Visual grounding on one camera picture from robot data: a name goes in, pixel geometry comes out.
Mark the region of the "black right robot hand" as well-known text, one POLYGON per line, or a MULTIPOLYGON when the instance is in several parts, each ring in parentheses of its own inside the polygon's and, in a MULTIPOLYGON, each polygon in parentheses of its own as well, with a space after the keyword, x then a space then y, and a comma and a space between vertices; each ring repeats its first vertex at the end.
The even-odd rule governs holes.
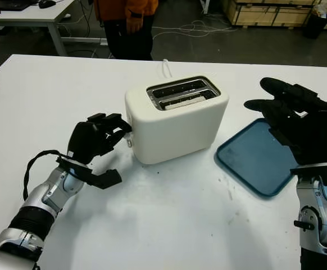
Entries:
POLYGON ((327 102, 299 84, 265 77, 260 86, 271 100, 248 100, 247 109, 259 111, 270 133, 288 146, 299 165, 327 163, 327 102))

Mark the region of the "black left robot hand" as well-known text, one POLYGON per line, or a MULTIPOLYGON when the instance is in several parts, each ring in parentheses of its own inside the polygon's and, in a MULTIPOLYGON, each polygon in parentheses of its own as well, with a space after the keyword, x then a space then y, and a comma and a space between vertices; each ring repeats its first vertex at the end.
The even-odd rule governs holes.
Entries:
POLYGON ((67 147, 67 155, 82 164, 89 164, 94 157, 103 156, 114 150, 115 145, 132 127, 121 114, 97 113, 87 121, 77 123, 67 147))

